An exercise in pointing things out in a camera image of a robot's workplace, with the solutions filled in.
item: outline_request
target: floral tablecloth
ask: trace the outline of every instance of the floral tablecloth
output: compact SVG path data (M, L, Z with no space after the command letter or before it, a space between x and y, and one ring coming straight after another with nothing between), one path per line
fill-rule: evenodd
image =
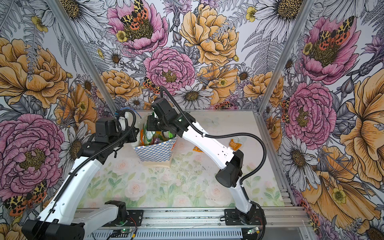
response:
M260 135L253 113L245 111L195 111L192 116L210 134L250 132ZM230 139L219 139L228 146ZM244 152L243 174L249 173L261 160L262 148L254 139L235 137ZM126 144L111 154L96 173L79 208L96 208L108 200L125 201L127 207L226 207L234 206L228 189L220 185L215 174L219 168L194 145L179 138L170 168L146 167L132 147ZM245 181L253 201L263 206L283 206L280 191L267 158L263 168Z

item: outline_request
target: orange flower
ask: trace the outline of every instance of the orange flower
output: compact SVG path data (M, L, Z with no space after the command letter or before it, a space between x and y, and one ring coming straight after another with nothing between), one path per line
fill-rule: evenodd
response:
M25 240L26 237L22 233L22 227L18 223L14 223L11 228L6 223L0 223L0 239Z
M140 96L142 94L139 81L131 78L123 71L106 71L101 74L101 79L105 83L112 98L120 96L129 100L131 97ZM97 96L103 99L100 91L97 90Z
M380 188L384 181L384 69L355 85L355 104L348 110L357 115L356 125L340 136L345 152L353 157L353 168L362 181Z
M320 164L313 166L321 184L317 189L310 186L310 190L302 192L303 197L316 213L328 220L337 215L336 226L340 228L349 226L355 218L361 218L362 226L358 229L361 234L369 229L369 220L380 218L380 211L375 210L376 205L363 196L366 192L361 183L353 181L357 172L352 162L348 162L349 159L335 146L323 146L321 149L319 156L323 159L319 159Z
M270 117L266 120L266 127L269 132L269 136L272 138L273 145L277 151L281 144L282 132L281 132L281 120L277 117Z
M201 81L209 81L206 89L213 89L214 94L210 96L212 98L211 105L221 103L231 94L230 92L233 93L236 90L236 82L240 83L237 71L237 68L231 70L222 68L220 70L218 66L211 65L201 68L196 74L201 78Z
M92 133L96 132L97 121L96 105L85 93L80 84L76 90L71 89L70 97L60 98L58 107L55 108L56 123L58 125L75 125L79 127L81 122L88 124Z
M18 102L23 94L34 96L43 108L49 108L68 93L67 73L48 49L38 46L37 65L27 79L29 60L25 50L29 47L20 39L10 43L0 38L0 96L11 96L8 104Z
M185 45L196 46L200 51L200 63L224 66L236 55L239 33L235 28L219 36L212 36L225 24L227 24L227 17L218 15L217 11L209 5L204 7L200 4L197 16L192 12L184 15L180 34L188 40Z
M251 84L248 84L244 87L244 96L256 98L258 96L262 96L265 93L265 90L271 81L272 71L267 72L266 74L259 74L258 76L254 76L250 79ZM279 81L277 82L276 87L273 89L273 93L269 101L276 108L281 99L283 98L283 85L284 79L282 76L279 77Z

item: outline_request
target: checkered bag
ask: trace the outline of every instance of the checkered bag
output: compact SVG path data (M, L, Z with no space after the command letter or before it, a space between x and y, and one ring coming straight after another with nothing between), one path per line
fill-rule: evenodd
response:
M167 162L175 150L176 140L177 136L159 144L133 147L133 149L143 162Z

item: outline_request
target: metal post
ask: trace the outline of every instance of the metal post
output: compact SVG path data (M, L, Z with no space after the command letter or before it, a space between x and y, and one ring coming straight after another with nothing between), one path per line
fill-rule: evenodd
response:
M277 64L275 66L275 69L273 71L273 75L271 77L271 81L268 84L268 87L265 90L264 96L262 98L262 101L259 105L258 112L259 114L262 114L264 111L269 98L272 95L273 89L275 88L281 71L283 70L283 67L285 63L288 60L288 57L290 55L290 51L292 50L293 46L297 44L297 37L299 36L301 30L305 26L305 22L311 12L312 6L314 4L314 0L304 0L303 4L301 5L300 11L297 14L297 19L295 21L295 24L293 26L293 29L291 33L289 34L287 41L285 42L285 46L283 48L282 53L280 54L279 60L277 61Z
M49 8L54 14L56 20L60 24L61 30L64 31L68 40L70 41L73 48L75 49L76 53L83 61L83 64L87 68L89 74L91 75L91 78L95 82L97 88L99 89L108 107L113 113L116 112L117 108L116 108L115 102L113 101L113 98L109 94L105 84L101 80L101 77L96 69L96 66L93 64L91 57L88 55L87 51L85 50L85 47L77 31L75 31L72 21L70 20L63 6L61 5L60 0L49 0L49 1L46 1L46 3L48 4Z

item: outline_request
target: robotic arm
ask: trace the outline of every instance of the robotic arm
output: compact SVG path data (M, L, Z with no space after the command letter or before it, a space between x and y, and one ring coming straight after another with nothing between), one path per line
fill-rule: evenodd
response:
M155 115L148 117L147 129L149 131L170 131L177 134L195 144L217 164L220 170L216 174L216 179L220 184L229 188L236 204L234 211L230 209L231 212L226 213L226 215L230 215L226 217L227 225L265 226L263 210L259 204L249 200L242 185L243 180L257 172L265 162L266 150L262 141L249 133L209 135L190 114L181 110L165 88L161 89L168 94L180 113L177 113L165 98L157 98L151 105ZM133 114L131 126L128 126L127 118L122 121L126 112ZM68 239L81 240L108 222L115 220L124 223L127 220L125 203L118 201L108 201L104 206L89 213L86 217L74 220L76 208L87 186L105 163L106 158L116 151L114 148L121 148L127 142L136 142L139 129L134 127L135 113L130 109L122 109L115 115L116 118L103 118L96 122L96 133L91 137L91 139L94 138L94 141L89 141L82 146L71 173L54 199L39 214L37 220L25 222L22 232L28 240L61 239L63 234ZM125 127L122 127L118 121L125 122ZM243 174L241 171L243 153L240 150L233 152L231 148L225 147L215 138L244 135L256 138L262 144L264 153L260 165L251 173L240 178ZM260 239L264 235L264 230L265 227L263 227Z

